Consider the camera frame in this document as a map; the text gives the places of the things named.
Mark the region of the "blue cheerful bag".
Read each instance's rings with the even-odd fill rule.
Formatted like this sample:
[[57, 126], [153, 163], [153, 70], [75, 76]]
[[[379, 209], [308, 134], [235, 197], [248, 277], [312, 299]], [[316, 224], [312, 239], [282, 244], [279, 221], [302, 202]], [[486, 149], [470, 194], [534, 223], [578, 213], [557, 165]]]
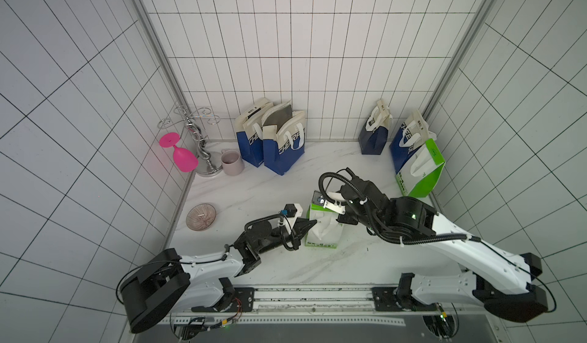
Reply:
[[291, 102], [269, 109], [261, 119], [264, 165], [283, 176], [305, 151], [307, 116]]
[[235, 120], [235, 134], [241, 158], [255, 167], [260, 167], [264, 162], [261, 120], [273, 105], [267, 98], [260, 98]]

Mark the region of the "blue Cheerful bag front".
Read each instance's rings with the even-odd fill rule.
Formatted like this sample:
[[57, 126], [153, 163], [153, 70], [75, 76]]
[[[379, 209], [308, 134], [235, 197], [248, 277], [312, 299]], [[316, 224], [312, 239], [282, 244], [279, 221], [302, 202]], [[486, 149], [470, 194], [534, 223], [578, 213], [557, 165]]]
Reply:
[[273, 105], [267, 98], [260, 98], [235, 120], [235, 134], [241, 158], [255, 167], [260, 167], [264, 162], [261, 120]]

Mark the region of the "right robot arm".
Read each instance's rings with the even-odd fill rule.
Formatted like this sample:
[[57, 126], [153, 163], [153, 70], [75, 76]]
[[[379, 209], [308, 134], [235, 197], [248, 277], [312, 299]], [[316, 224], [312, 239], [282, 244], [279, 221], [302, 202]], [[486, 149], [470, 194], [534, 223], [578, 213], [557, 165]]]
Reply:
[[513, 323], [527, 323], [552, 311], [549, 291], [534, 285], [542, 273], [535, 254], [495, 248], [425, 202], [409, 196], [389, 198], [373, 182], [357, 176], [345, 179], [327, 198], [342, 206], [343, 222], [365, 225], [369, 234], [396, 246], [430, 248], [461, 266], [452, 276], [404, 272], [391, 298], [399, 309], [470, 304]]

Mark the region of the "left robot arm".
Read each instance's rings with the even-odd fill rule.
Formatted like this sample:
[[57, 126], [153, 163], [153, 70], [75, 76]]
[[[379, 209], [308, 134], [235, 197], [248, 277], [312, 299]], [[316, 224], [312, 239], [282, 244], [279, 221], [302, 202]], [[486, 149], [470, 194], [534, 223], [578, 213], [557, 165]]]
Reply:
[[131, 333], [147, 331], [171, 312], [227, 309], [235, 299], [233, 277], [250, 273], [265, 252], [279, 247], [296, 251], [316, 224], [304, 218], [289, 222], [278, 213], [248, 222], [237, 240], [220, 252], [190, 257], [174, 248], [163, 250], [130, 270], [116, 287]]

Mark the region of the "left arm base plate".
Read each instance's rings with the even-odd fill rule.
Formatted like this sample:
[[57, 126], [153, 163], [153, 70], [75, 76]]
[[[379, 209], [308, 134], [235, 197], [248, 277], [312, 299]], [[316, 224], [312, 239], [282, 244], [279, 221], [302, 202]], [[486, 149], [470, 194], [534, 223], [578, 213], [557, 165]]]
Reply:
[[224, 293], [211, 307], [195, 306], [191, 308], [191, 312], [252, 312], [254, 299], [255, 288], [237, 287]]

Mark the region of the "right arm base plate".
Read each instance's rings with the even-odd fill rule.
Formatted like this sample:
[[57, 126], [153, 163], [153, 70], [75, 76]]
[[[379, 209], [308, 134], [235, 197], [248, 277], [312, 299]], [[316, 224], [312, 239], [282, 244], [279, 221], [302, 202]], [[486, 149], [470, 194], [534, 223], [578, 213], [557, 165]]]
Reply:
[[417, 301], [408, 288], [396, 286], [379, 286], [371, 288], [371, 294], [377, 312], [433, 312], [434, 304], [426, 305]]

